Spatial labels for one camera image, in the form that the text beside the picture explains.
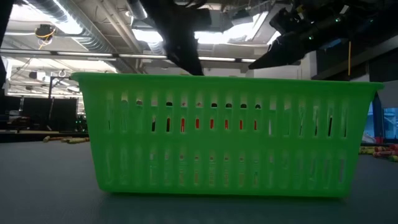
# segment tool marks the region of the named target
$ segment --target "ceiling light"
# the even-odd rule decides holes
[[[273,41],[274,40],[276,40],[276,38],[278,38],[278,36],[280,36],[280,32],[275,32],[275,34],[274,35],[272,35],[272,37],[271,37],[271,39],[269,39],[269,41],[268,41],[268,43],[267,43],[267,45],[270,45],[270,44],[272,44],[273,43]]]
[[[68,87],[67,90],[74,91],[74,92],[77,92],[77,93],[80,92],[80,89],[77,88],[77,87]]]
[[[235,58],[218,58],[218,57],[199,57],[200,60],[220,61],[220,62],[234,62]]]
[[[255,61],[256,61],[256,59],[242,59],[242,62],[245,62],[245,63],[253,63]]]
[[[59,55],[67,56],[82,56],[82,57],[112,57],[112,54],[107,53],[91,53],[91,52],[58,52]]]

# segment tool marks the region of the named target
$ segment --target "green plastic basket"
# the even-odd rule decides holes
[[[74,73],[100,189],[342,197],[380,83]]]

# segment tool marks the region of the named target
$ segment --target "basket slot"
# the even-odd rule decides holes
[[[156,116],[152,117],[152,132],[156,132]]]
[[[318,136],[318,126],[319,126],[319,120],[318,120],[318,107],[314,106],[313,107],[313,125],[314,125],[314,136],[317,137]]]
[[[329,107],[328,109],[328,137],[331,137],[333,127],[333,108]]]
[[[197,96],[196,91],[190,91],[187,95],[188,97],[188,111],[187,116],[185,117],[185,132],[189,134],[194,134],[194,130],[196,130],[196,98]]]
[[[314,135],[315,128],[313,125],[313,100],[311,97],[306,96],[303,110],[303,126],[302,126],[302,136],[309,138]]]
[[[285,137],[289,136],[291,133],[290,131],[291,120],[292,120],[292,100],[289,97],[285,99],[283,117],[282,117],[282,129],[283,129],[282,133]]]
[[[141,100],[142,98],[136,99],[136,132],[141,133],[143,131],[143,123],[144,123],[144,104]]]
[[[170,132],[170,125],[171,125],[171,120],[170,120],[170,118],[167,118],[167,121],[166,121],[166,132]]]
[[[297,151],[295,160],[294,160],[294,170],[293,170],[293,188],[301,189],[303,185],[303,177],[304,177],[304,159],[303,152]]]
[[[344,182],[344,177],[345,177],[345,159],[340,159],[339,161],[339,166],[340,166],[340,170],[339,170],[339,178],[338,178],[338,182],[339,184],[342,184]]]
[[[181,133],[185,132],[185,118],[181,118]]]
[[[315,157],[316,155],[311,155],[311,158],[308,164],[308,168],[307,168],[307,172],[308,172],[308,176],[307,176],[307,184],[308,184],[308,189],[314,189],[316,184],[317,184],[317,169],[318,169],[318,159],[316,159]]]
[[[108,120],[108,131],[112,132],[113,130],[113,122],[114,122],[114,105],[113,105],[113,99],[112,96],[108,96],[108,100],[106,101],[106,116],[107,116],[107,120]]]
[[[303,125],[304,125],[304,106],[298,108],[298,136],[303,136]]]
[[[129,114],[129,103],[127,100],[122,100],[122,102],[121,102],[121,127],[122,127],[123,133],[127,132],[128,114]]]
[[[341,133],[343,138],[347,138],[347,119],[348,118],[348,109],[343,109],[343,114],[341,115]]]
[[[200,120],[199,120],[199,118],[197,118],[195,120],[195,127],[196,127],[196,129],[200,129]]]
[[[331,179],[331,161],[330,159],[325,159],[323,163],[323,188],[328,189]]]

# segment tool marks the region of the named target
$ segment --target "ceiling pipe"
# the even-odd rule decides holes
[[[45,14],[49,19],[66,34],[80,34],[87,37],[75,37],[78,42],[90,52],[115,52],[115,47],[105,38],[93,22],[71,0],[24,0],[33,9]],[[119,58],[107,62],[122,73],[140,71]]]
[[[148,43],[148,46],[152,53],[154,54],[159,54],[162,55],[164,54],[164,49],[163,49],[163,42],[154,42],[154,43]]]
[[[7,30],[4,35],[35,35],[34,32],[28,30]],[[83,34],[59,34],[54,33],[54,37],[63,37],[63,38],[90,38],[90,36],[86,36]]]

